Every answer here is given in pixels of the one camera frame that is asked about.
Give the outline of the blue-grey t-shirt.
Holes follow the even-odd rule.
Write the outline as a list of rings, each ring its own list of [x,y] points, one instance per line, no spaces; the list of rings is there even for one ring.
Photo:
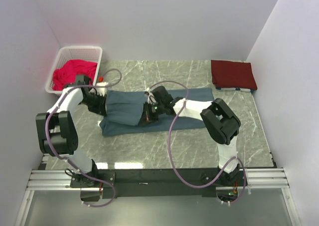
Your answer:
[[[173,98],[186,96],[185,89],[168,90]],[[147,98],[144,92],[123,92],[109,90],[106,97],[106,116],[100,122],[103,137],[123,134],[137,134],[148,132],[168,131],[173,121],[173,116],[166,114],[159,116],[159,121],[146,126],[138,126],[142,116],[143,104]],[[189,89],[189,100],[213,101],[211,88]],[[205,128],[201,120],[179,116],[173,130],[186,130]]]

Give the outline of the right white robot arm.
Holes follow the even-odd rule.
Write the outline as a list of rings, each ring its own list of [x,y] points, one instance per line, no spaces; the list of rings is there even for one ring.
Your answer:
[[[210,137],[218,145],[219,181],[226,186],[236,180],[238,170],[237,135],[241,122],[229,106],[220,98],[213,101],[195,101],[172,97],[164,86],[145,92],[147,101],[143,104],[139,126],[157,122],[160,115],[186,117],[204,123]]]

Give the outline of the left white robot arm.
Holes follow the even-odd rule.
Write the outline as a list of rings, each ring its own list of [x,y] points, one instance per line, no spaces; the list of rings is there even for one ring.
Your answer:
[[[95,162],[79,149],[72,115],[84,104],[90,112],[105,116],[107,87],[107,82],[92,85],[88,76],[77,75],[74,83],[64,86],[57,102],[35,118],[41,152],[66,161],[76,174],[83,173],[82,181],[88,187],[96,186],[100,175]]]

